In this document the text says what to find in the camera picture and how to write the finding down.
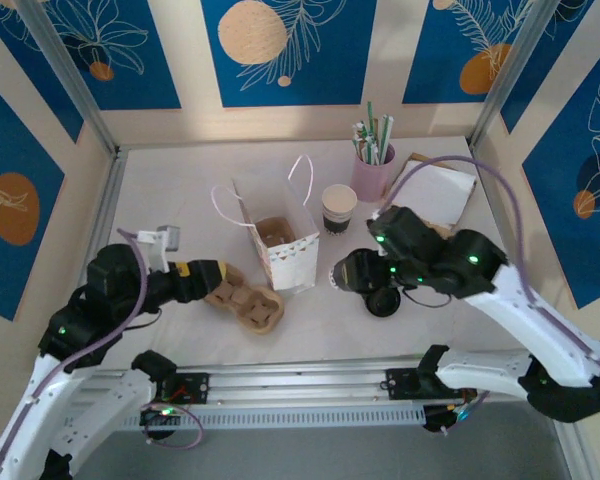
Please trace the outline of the white paper napkin stack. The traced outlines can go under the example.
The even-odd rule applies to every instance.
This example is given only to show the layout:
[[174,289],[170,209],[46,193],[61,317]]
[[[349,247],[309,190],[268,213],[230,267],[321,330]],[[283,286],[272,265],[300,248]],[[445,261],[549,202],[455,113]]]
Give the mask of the white paper napkin stack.
[[422,220],[452,229],[460,220],[476,185],[476,176],[445,166],[428,165],[401,187],[400,181],[421,161],[409,160],[396,178],[390,193],[392,204],[408,207]]

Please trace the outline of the white cartoon print paper bag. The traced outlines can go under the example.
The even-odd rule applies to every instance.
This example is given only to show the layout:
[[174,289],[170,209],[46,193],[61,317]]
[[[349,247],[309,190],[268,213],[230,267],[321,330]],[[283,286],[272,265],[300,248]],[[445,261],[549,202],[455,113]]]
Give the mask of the white cartoon print paper bag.
[[[303,154],[287,172],[273,166],[251,168],[235,174],[230,187],[211,188],[216,212],[247,229],[269,286],[279,292],[298,293],[316,283],[320,232],[308,210],[314,178],[314,162]],[[296,240],[267,248],[255,224],[269,217],[285,217]]]

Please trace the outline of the black plastic cup lid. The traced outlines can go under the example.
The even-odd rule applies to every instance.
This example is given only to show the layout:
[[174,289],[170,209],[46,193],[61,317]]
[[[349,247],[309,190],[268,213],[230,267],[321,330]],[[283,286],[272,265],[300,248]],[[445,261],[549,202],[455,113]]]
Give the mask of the black plastic cup lid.
[[401,304],[401,296],[395,288],[381,288],[364,297],[366,309],[378,318],[393,315]]

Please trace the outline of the stacked black white paper cups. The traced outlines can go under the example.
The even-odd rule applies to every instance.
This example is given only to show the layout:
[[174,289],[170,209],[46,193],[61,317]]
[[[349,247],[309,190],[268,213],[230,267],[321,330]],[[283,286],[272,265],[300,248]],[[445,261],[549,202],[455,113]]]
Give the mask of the stacked black white paper cups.
[[347,185],[334,184],[323,191],[321,201],[326,232],[341,235],[347,230],[358,202],[355,191]]

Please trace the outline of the pink straw holder cup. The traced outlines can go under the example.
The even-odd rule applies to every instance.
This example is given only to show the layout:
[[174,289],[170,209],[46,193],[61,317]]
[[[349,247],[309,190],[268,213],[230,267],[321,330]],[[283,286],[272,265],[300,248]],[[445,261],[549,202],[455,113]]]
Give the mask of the pink straw holder cup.
[[395,148],[388,146],[386,162],[369,165],[358,157],[354,158],[350,187],[361,202],[373,203],[381,200],[394,178]]

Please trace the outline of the aluminium side rail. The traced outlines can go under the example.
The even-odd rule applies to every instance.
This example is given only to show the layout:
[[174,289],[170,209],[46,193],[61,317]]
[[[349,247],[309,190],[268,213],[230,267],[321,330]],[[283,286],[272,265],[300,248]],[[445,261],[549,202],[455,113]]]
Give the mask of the aluminium side rail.
[[128,149],[121,148],[109,169],[93,228],[91,230],[85,263],[88,263],[96,255],[97,251],[109,241],[125,173],[128,152]]

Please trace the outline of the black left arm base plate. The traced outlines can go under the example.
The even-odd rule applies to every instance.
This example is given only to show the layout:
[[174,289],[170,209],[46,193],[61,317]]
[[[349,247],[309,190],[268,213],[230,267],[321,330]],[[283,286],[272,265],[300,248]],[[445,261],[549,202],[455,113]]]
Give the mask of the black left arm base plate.
[[204,405],[209,377],[207,373],[174,373],[158,384],[154,400],[174,405]]

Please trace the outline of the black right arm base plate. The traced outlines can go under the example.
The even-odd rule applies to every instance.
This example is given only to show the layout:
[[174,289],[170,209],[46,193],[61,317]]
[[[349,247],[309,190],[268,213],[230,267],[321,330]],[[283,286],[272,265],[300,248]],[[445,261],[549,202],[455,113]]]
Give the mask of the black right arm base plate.
[[395,368],[385,371],[381,388],[390,400],[473,400],[475,389],[453,389],[444,385],[434,374],[416,368]]

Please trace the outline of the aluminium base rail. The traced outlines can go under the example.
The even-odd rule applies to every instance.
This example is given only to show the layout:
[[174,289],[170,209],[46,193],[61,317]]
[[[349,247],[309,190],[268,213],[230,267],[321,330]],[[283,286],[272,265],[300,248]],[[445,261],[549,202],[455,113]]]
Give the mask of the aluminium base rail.
[[318,407],[387,404],[385,371],[416,367],[419,356],[317,362],[180,367],[207,373],[210,408]]

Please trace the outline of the aluminium frame post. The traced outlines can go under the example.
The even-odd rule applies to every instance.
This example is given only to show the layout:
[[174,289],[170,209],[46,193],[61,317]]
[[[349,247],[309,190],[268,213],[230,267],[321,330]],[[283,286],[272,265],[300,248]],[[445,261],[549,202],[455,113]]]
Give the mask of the aluminium frame post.
[[534,0],[531,3],[529,16],[522,23],[509,54],[486,96],[474,128],[467,138],[471,153],[474,153],[484,140],[491,122],[510,96],[559,2],[560,0]]
[[115,160],[118,144],[43,6],[37,0],[13,0],[13,3],[80,116],[109,158]]

